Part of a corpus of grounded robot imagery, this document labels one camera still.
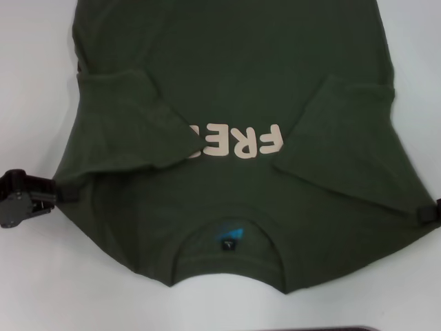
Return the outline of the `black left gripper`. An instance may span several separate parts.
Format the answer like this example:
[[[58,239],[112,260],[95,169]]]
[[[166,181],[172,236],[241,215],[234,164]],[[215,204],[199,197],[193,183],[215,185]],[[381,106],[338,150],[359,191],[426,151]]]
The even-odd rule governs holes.
[[[75,185],[57,184],[52,179],[9,170],[1,177],[1,227],[13,228],[32,216],[50,213],[56,203],[79,200]]]

